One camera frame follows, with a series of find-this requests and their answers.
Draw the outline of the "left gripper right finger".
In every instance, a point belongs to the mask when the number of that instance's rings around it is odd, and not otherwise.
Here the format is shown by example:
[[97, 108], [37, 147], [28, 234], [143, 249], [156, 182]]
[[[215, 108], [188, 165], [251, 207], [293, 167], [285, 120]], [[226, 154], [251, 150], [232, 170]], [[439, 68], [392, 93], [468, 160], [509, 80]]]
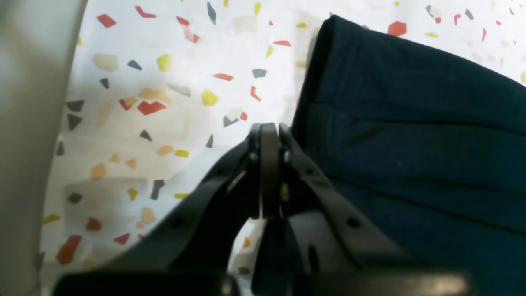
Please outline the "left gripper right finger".
[[465, 271], [435, 267], [394, 243], [340, 194], [279, 125], [281, 215], [295, 238], [302, 273], [289, 296], [471, 296]]

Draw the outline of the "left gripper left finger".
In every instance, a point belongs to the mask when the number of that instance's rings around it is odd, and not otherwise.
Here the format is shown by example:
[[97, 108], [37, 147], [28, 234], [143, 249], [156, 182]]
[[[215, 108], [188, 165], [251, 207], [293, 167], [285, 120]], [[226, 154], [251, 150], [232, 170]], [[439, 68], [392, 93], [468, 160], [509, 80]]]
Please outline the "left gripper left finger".
[[281, 145], [273, 123], [254, 124], [150, 234], [108, 264], [68, 274], [55, 296], [238, 296], [227, 271], [250, 218], [281, 216]]

